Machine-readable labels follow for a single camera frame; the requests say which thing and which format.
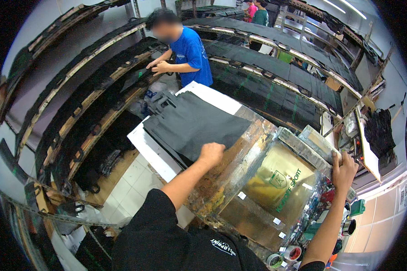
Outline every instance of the hand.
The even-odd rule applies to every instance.
[[[337,192],[341,192],[344,196],[348,193],[354,176],[357,173],[359,164],[354,162],[354,159],[348,155],[346,151],[342,152],[342,166],[339,166],[339,159],[336,152],[333,155],[333,185]]]
[[[146,69],[151,68],[152,66],[157,65],[161,60],[159,58],[157,58],[156,60],[154,60],[153,62],[149,63],[148,66],[146,66]]]
[[[197,162],[205,164],[208,169],[215,167],[223,158],[223,150],[226,148],[223,144],[207,143],[202,146],[201,155]]]
[[[152,68],[153,72],[157,72],[156,74],[154,74],[154,76],[160,74],[160,73],[165,73],[165,72],[171,72],[170,70],[170,64],[167,63],[166,61],[160,61],[157,64],[157,67]]]

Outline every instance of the green shirt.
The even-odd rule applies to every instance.
[[[252,18],[252,23],[268,26],[268,12],[265,9],[258,9]]]

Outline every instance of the man's left hand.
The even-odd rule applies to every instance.
[[[170,69],[171,68],[169,63],[167,63],[166,61],[161,61],[157,64],[157,67],[152,68],[152,71],[157,72],[156,74],[154,74],[154,76],[156,76],[160,73],[171,72]]]

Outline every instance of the face mask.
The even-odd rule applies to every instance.
[[[166,36],[166,37],[157,37],[157,40],[161,41],[162,43],[166,43],[166,44],[171,44],[172,42],[175,42],[171,37]]]

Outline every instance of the fluorescent light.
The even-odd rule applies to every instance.
[[[310,190],[313,189],[313,187],[310,186],[309,184],[302,183],[302,186],[304,186],[304,187],[306,187],[307,189],[310,189]]]
[[[340,8],[340,7],[338,7],[337,5],[335,5],[334,3],[332,3],[332,2],[330,2],[330,1],[328,1],[328,0],[323,0],[323,1],[326,2],[326,3],[328,3],[328,4],[330,4],[330,5],[332,5],[332,6],[334,6],[335,8],[339,9],[343,14],[345,14],[345,11],[344,11],[342,8]]]
[[[354,10],[355,12],[357,12],[360,16],[362,16],[363,19],[366,19],[366,16],[363,15],[362,12],[358,11],[357,8],[353,7],[352,4],[348,3],[348,2],[345,1],[345,0],[341,0],[341,1],[342,1],[342,3],[344,3],[345,5],[349,6],[352,10]]]

